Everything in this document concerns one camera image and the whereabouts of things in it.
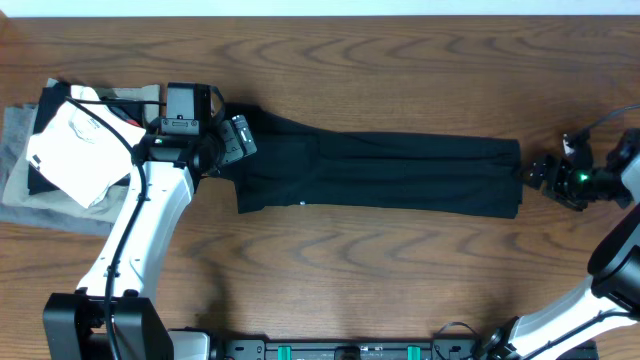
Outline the black t-shirt with logo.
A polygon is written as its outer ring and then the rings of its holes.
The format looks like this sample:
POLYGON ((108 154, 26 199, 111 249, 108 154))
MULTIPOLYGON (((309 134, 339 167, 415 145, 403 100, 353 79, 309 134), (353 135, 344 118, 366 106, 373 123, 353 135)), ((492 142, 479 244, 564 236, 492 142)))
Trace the black t-shirt with logo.
POLYGON ((513 219, 522 203, 518 141, 416 133, 333 132, 256 105, 255 154, 222 169, 241 213, 291 205, 418 209, 513 219))

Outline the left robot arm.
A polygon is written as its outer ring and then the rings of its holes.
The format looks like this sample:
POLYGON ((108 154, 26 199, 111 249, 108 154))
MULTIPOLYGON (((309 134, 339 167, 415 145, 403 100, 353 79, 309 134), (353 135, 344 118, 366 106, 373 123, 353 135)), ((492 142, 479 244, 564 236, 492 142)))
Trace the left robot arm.
POLYGON ((43 311, 54 359, 216 359, 205 330, 169 330, 156 309, 157 285, 175 227, 200 179, 253 155, 243 115, 195 131, 145 135, 107 241, 74 293, 53 293, 43 311))

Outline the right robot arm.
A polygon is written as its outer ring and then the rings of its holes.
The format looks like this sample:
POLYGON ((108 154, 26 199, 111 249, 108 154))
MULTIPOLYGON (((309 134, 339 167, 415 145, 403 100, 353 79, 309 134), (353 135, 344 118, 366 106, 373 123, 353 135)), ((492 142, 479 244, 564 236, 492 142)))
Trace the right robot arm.
POLYGON ((497 329, 477 348, 477 359, 558 359, 602 333, 639 322, 639 149, 614 150, 604 168, 589 170, 546 156, 522 177, 575 210, 599 199, 633 202, 634 208, 596 247, 576 288, 497 329))

